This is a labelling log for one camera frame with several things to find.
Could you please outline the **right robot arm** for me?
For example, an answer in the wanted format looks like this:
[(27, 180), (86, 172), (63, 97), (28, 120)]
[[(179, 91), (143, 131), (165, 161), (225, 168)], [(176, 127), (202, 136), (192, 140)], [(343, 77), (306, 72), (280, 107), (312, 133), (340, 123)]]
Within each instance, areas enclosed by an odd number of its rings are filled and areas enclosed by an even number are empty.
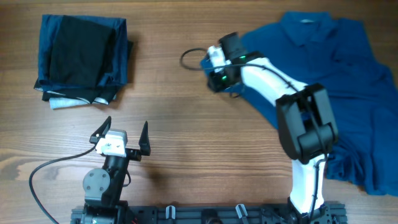
[(247, 51), (235, 32), (206, 50), (208, 86), (214, 92), (237, 85), (275, 107), (280, 144), (292, 160), (290, 223), (310, 223), (326, 211), (323, 171), (338, 130), (327, 90), (286, 75), (258, 51)]

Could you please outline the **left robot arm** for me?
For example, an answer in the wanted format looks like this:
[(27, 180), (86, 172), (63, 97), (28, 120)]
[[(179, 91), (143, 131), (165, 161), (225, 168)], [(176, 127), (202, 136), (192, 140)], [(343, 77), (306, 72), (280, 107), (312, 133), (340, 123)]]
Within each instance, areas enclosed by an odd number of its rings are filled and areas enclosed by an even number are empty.
[(104, 164), (99, 169), (89, 171), (83, 179), (85, 204), (74, 223), (135, 223), (135, 217), (126, 201), (121, 201), (122, 189), (129, 176), (130, 161), (141, 161), (151, 153), (149, 142), (149, 124), (145, 122), (139, 138), (139, 149), (127, 145), (127, 132), (111, 128), (111, 117), (90, 136), (95, 151), (104, 156)]

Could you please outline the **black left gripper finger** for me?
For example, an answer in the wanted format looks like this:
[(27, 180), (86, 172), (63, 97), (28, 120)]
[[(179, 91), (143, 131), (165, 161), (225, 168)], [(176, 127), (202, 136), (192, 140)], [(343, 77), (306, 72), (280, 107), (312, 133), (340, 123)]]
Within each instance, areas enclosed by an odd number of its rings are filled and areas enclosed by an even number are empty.
[(150, 148), (150, 141), (149, 141), (149, 124), (146, 121), (144, 123), (141, 136), (139, 139), (139, 147), (140, 147), (140, 152), (143, 156), (150, 156), (151, 154), (151, 148)]
[(104, 123), (90, 136), (89, 142), (92, 144), (97, 144), (101, 138), (104, 138), (106, 133), (111, 127), (111, 116), (108, 116)]

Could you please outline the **blue polo shirt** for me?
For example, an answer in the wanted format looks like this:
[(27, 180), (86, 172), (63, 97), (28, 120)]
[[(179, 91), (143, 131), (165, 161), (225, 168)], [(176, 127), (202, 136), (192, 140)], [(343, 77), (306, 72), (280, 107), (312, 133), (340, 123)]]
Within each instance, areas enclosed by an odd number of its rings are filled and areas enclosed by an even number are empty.
[(390, 69), (375, 59), (362, 22), (289, 11), (241, 43), (293, 79), (326, 88), (338, 128), (329, 179), (370, 195), (397, 195), (397, 88)]

